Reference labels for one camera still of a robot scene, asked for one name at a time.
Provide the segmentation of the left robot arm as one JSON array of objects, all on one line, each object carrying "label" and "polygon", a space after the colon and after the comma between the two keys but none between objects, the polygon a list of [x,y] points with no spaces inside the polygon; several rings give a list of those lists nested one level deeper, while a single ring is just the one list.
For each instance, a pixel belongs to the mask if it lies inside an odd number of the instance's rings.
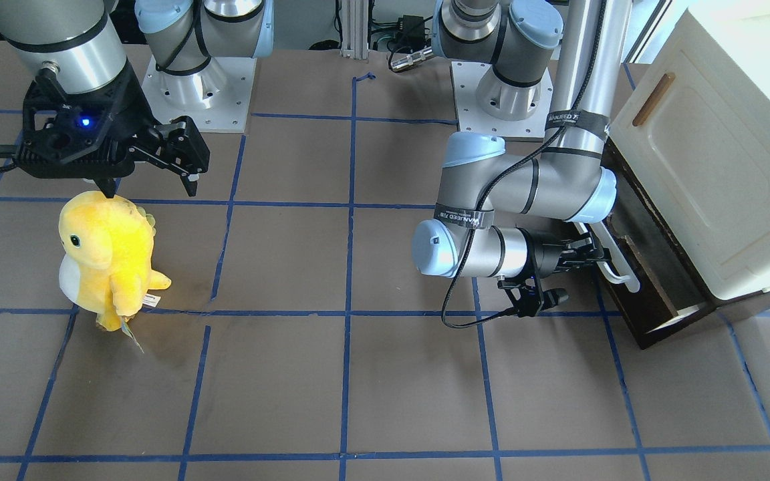
[{"label": "left robot arm", "polygon": [[477,90],[484,112],[515,121],[535,113],[554,51],[550,109],[536,156],[507,154],[497,134],[468,130],[447,140],[436,210],[412,237],[422,274],[516,277],[540,259],[537,234],[494,223],[500,212],[595,223],[616,200],[601,165],[630,1],[572,1],[562,17],[546,1],[440,1],[432,49],[489,64]]}]

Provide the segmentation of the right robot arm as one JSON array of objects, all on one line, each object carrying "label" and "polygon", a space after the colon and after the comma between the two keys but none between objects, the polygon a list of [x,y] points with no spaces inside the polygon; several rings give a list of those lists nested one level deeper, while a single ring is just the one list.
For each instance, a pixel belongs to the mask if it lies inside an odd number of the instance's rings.
[{"label": "right robot arm", "polygon": [[272,1],[137,1],[154,63],[141,82],[103,1],[0,1],[0,33],[33,76],[18,146],[0,147],[40,179],[84,179],[110,198],[149,162],[187,195],[210,167],[202,131],[240,132],[250,73],[274,49]]}]

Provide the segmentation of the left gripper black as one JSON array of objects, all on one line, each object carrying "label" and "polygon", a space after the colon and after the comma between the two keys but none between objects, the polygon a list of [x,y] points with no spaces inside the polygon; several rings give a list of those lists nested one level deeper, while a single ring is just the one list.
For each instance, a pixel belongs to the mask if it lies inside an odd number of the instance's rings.
[{"label": "left gripper black", "polygon": [[523,237],[527,246],[523,278],[546,278],[559,272],[607,265],[612,260],[610,250],[589,232],[560,238],[553,232],[524,230]]}]

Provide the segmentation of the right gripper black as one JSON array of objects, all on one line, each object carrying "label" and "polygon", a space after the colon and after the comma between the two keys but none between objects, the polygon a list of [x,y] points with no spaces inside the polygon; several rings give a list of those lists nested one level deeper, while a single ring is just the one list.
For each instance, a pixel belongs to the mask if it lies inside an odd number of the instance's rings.
[{"label": "right gripper black", "polygon": [[93,180],[115,198],[119,178],[150,162],[181,179],[188,197],[210,164],[210,150],[195,121],[180,116],[162,124],[142,92],[132,65],[84,94],[64,92],[51,67],[41,67],[23,101],[22,141],[13,156],[36,178]]}]

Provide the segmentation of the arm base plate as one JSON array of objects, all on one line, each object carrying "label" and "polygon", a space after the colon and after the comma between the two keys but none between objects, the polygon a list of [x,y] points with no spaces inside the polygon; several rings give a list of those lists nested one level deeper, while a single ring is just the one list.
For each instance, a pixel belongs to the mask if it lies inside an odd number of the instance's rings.
[{"label": "arm base plate", "polygon": [[244,133],[257,59],[214,57],[201,72],[175,76],[156,71],[150,58],[142,89],[158,121],[189,116],[201,133]]},{"label": "arm base plate", "polygon": [[453,61],[451,73],[459,131],[515,141],[544,139],[553,95],[548,69],[528,88],[502,82],[485,63]]}]

